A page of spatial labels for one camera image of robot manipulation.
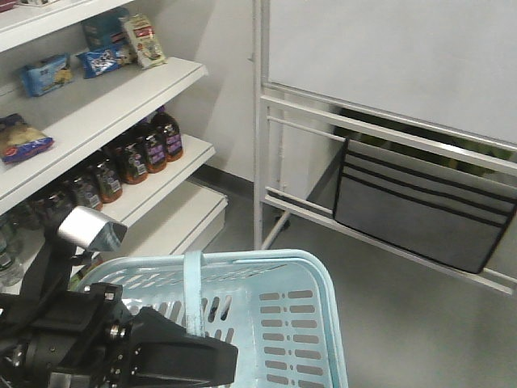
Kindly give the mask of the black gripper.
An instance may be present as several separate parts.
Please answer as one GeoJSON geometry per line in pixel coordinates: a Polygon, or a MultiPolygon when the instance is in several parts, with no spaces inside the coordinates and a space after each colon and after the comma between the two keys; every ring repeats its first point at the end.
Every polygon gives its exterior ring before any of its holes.
{"type": "Polygon", "coordinates": [[[144,307],[123,288],[1,296],[3,387],[211,387],[234,382],[238,349],[144,307]]]}

